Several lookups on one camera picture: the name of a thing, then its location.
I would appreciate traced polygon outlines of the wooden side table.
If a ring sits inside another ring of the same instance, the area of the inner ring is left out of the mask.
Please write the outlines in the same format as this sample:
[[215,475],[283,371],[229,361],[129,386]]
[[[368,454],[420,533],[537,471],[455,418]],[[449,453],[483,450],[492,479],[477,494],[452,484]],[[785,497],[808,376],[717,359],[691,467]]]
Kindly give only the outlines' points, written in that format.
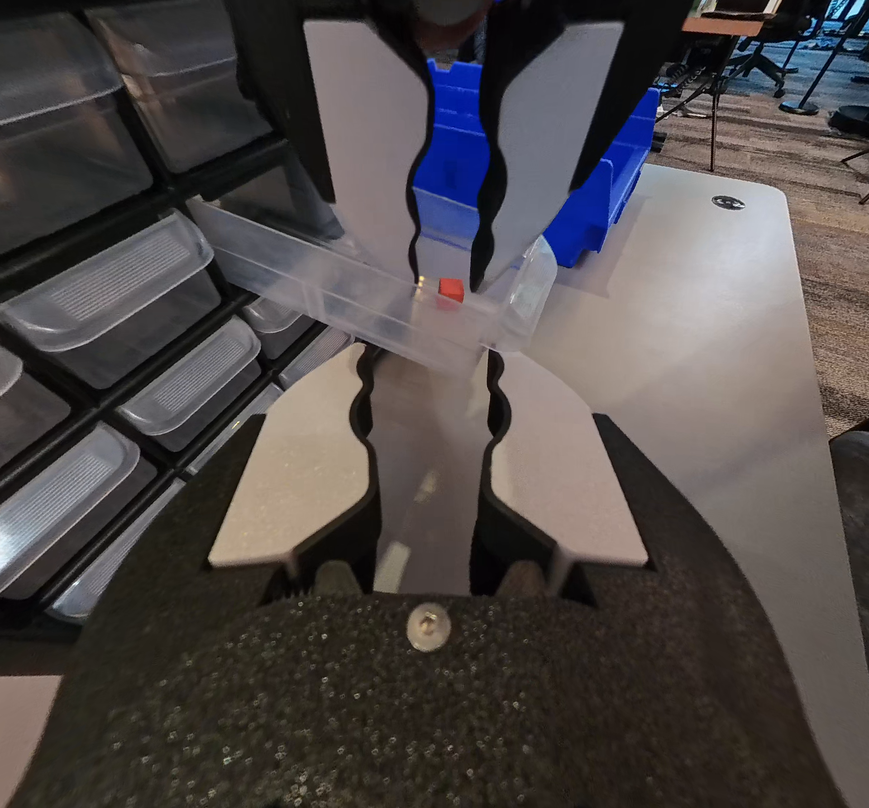
[[690,16],[682,24],[681,31],[691,35],[714,36],[727,39],[725,51],[720,64],[715,68],[711,77],[711,83],[706,92],[711,96],[711,137],[709,171],[715,172],[716,167],[716,142],[718,134],[718,114],[721,100],[721,86],[724,81],[724,72],[728,61],[736,49],[737,43],[742,38],[756,37],[764,24],[764,19],[747,18],[709,18],[702,16]]

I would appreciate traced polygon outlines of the blue plastic bin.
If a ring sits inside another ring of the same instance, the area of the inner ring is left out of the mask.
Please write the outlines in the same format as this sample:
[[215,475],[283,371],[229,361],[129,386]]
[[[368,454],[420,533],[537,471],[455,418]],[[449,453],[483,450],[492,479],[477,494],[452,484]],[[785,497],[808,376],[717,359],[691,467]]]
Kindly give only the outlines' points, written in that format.
[[[431,146],[415,177],[419,190],[475,208],[489,164],[479,119],[479,64],[440,68],[429,59],[435,91]],[[574,190],[544,236],[559,266],[572,268],[584,252],[600,252],[633,194],[651,150],[659,90],[638,102],[589,178]]]

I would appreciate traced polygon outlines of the black drawer cabinet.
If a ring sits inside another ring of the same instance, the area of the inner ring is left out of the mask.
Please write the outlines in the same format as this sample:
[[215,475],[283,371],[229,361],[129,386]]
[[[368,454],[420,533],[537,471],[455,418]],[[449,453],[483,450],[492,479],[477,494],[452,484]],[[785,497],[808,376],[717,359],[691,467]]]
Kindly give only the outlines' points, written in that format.
[[[2,22],[20,23],[38,11],[68,11],[84,22],[84,11],[98,6],[127,7],[137,2],[157,0],[2,0]],[[168,216],[172,209],[185,211],[186,202],[195,195],[216,199],[243,181],[251,181],[266,169],[274,169],[278,158],[289,159],[288,144],[278,133],[268,132],[253,143],[240,145],[226,155],[213,157],[185,170],[168,168],[165,157],[158,156],[155,143],[148,139],[144,121],[135,114],[131,96],[112,97],[119,119],[152,175],[144,192],[107,206],[93,215],[82,217],[48,237],[28,242],[11,253],[2,254],[2,301],[5,302],[49,278],[69,271],[111,245],[123,242],[140,230]],[[125,420],[120,407],[158,375],[193,351],[232,317],[238,317],[253,296],[226,281],[215,264],[207,265],[206,274],[219,296],[216,307],[199,315],[177,336],[135,364],[127,373],[107,387],[87,384],[73,375],[59,361],[49,359],[45,350],[29,348],[24,337],[11,326],[2,326],[2,345],[24,352],[24,371],[35,375],[36,382],[54,396],[70,403],[72,414],[39,437],[2,467],[2,502],[17,494],[38,474],[59,461],[72,447],[81,443],[98,425],[112,428],[140,449],[139,465],[121,485],[96,506],[96,515],[85,520],[106,521],[96,533],[80,543],[69,534],[62,537],[64,546],[72,546],[53,572],[23,599],[2,597],[2,671],[58,672],[81,632],[78,616],[68,617],[56,611],[61,597],[70,592],[82,577],[95,572],[93,565],[114,548],[126,532],[148,514],[148,510],[174,494],[181,481],[192,475],[191,463],[211,447],[218,447],[223,433],[231,435],[231,415],[252,408],[266,387],[277,384],[277,363],[264,354],[255,359],[252,375],[237,375],[215,397],[194,412],[191,435],[183,434],[183,445],[168,448],[158,435],[146,435]]]

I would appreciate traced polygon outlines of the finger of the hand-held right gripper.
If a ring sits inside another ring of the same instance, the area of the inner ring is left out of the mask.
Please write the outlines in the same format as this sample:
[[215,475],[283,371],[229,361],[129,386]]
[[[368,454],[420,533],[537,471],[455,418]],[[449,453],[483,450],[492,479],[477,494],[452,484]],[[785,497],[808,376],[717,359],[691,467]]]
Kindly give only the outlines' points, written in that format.
[[420,75],[361,20],[303,25],[334,192],[331,207],[373,266],[418,281],[412,170],[429,134]]
[[470,287],[484,292],[569,198],[625,25],[570,21],[547,4],[498,4],[487,23],[480,119],[489,163]]

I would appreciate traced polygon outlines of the clear plastic drawer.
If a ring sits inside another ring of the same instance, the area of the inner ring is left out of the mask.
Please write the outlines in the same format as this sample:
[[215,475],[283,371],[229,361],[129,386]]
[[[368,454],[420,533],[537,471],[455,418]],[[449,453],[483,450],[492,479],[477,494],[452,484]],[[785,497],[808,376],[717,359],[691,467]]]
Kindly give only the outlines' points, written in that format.
[[365,342],[448,375],[469,376],[483,351],[530,342],[557,276],[545,238],[514,260],[484,294],[458,302],[441,278],[468,285],[475,209],[415,191],[421,217],[420,282],[378,271],[345,238],[310,242],[200,198],[188,207],[227,282]]

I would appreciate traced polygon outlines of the black office chair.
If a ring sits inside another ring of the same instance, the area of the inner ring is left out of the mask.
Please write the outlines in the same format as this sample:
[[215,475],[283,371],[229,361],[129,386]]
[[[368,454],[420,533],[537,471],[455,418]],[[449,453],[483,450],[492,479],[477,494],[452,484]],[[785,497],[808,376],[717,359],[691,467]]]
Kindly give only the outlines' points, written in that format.
[[775,64],[764,55],[764,50],[772,43],[791,43],[791,52],[787,58],[789,63],[797,45],[818,32],[830,3],[831,0],[782,0],[774,16],[762,25],[759,34],[739,43],[739,51],[747,48],[750,43],[756,45],[750,53],[733,54],[727,63],[732,67],[730,78],[747,77],[752,71],[758,70],[774,83],[774,96],[784,97],[788,68],[786,65]]

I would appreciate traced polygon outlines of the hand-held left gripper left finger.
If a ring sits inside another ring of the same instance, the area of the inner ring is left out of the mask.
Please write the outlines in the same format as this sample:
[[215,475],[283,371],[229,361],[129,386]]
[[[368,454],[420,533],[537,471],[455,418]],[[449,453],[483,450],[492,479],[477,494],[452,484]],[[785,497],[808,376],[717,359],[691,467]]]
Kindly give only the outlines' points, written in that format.
[[377,350],[354,343],[266,412],[209,554],[214,568],[279,566],[299,590],[347,564],[374,589],[382,503],[371,395]]

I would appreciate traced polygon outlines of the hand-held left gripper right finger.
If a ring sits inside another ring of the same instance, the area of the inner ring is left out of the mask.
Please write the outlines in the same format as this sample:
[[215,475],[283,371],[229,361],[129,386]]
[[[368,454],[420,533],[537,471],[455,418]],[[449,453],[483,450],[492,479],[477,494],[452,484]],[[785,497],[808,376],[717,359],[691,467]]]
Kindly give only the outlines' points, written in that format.
[[496,594],[531,564],[544,594],[592,594],[592,566],[650,566],[591,409],[522,354],[489,351],[489,398],[477,515],[469,555],[472,594]]

